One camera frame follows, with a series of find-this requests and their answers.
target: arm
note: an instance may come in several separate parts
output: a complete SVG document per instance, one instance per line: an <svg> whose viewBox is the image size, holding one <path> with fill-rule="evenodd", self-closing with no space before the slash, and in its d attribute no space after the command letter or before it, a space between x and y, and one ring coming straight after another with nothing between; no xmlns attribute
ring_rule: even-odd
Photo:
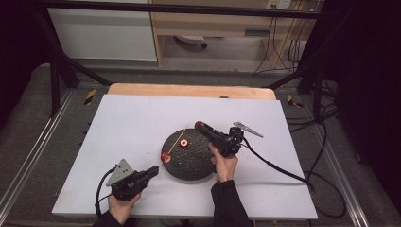
<svg viewBox="0 0 401 227"><path fill-rule="evenodd" d="M95 227L120 227L123 226L130 217L131 210L135 203L141 198L141 194L136 195L130 201L119 201L114 195L108 198L109 211L104 213L94 224Z"/></svg>
<svg viewBox="0 0 401 227"><path fill-rule="evenodd" d="M238 158L236 156L224 158L212 144L209 144L209 148L215 154L212 162L216 165L217 172L217 182L212 187L215 204L213 225L215 227L251 227L233 180Z"/></svg>

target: white table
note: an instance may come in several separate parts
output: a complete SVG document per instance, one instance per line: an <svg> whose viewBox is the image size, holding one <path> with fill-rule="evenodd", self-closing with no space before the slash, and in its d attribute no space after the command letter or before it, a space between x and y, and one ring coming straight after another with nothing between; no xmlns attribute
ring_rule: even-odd
<svg viewBox="0 0 401 227"><path fill-rule="evenodd" d="M105 95L52 213L94 217L101 177L122 158L136 170L159 166L160 173L143 191L132 214L136 218L208 218L214 204L214 174L185 182L171 176L160 161L167 137L189 123L203 121L228 133L241 121L262 133L245 137L261 156L303 176L279 101L179 96ZM314 219L307 186L270 168L246 148L237 154L235 184L250 219ZM110 193L103 186L100 197ZM107 202L101 204L107 211Z"/></svg>

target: black jacket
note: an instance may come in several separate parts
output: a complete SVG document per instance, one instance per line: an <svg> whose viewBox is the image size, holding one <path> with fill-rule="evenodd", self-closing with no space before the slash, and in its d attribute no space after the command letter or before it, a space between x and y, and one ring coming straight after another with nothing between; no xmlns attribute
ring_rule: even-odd
<svg viewBox="0 0 401 227"><path fill-rule="evenodd" d="M215 204L214 227L251 227L248 215L239 199L234 181L217 182L212 187L213 203ZM121 227L118 221L106 212L94 224L95 227Z"/></svg>

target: black tripod leg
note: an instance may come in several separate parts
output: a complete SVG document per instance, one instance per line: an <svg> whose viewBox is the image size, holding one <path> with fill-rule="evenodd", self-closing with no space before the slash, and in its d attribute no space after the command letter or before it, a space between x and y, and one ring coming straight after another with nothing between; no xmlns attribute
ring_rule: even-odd
<svg viewBox="0 0 401 227"><path fill-rule="evenodd" d="M70 59L66 54L63 54L65 60L71 65L73 66L75 69L79 70L81 73L85 74L86 76L90 77L91 79L96 80L97 82L103 84L103 85L112 85L113 82L108 81L106 79L104 79L103 77L99 76L98 74L90 71L89 69L85 68L84 66L82 66L81 64L79 64L78 62Z"/></svg>
<svg viewBox="0 0 401 227"><path fill-rule="evenodd" d="M51 79L51 114L53 117L60 108L60 85L59 85L59 70L56 61L50 62L50 79Z"/></svg>
<svg viewBox="0 0 401 227"><path fill-rule="evenodd" d="M44 18L43 9L31 6L31 13L34 16L36 22L41 27L44 36L51 46L52 54L56 59L56 63L58 65L58 71L65 82L67 87L78 87L79 81L77 76L71 67L67 64L67 62L63 59L63 52L61 45L56 38L53 30L50 28L49 24Z"/></svg>

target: white cabinet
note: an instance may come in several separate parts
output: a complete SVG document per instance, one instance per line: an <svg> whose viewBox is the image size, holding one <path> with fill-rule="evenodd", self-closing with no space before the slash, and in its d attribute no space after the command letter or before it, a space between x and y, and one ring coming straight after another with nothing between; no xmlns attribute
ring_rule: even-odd
<svg viewBox="0 0 401 227"><path fill-rule="evenodd" d="M70 58L156 61L148 12L49 9L49 13L61 46Z"/></svg>

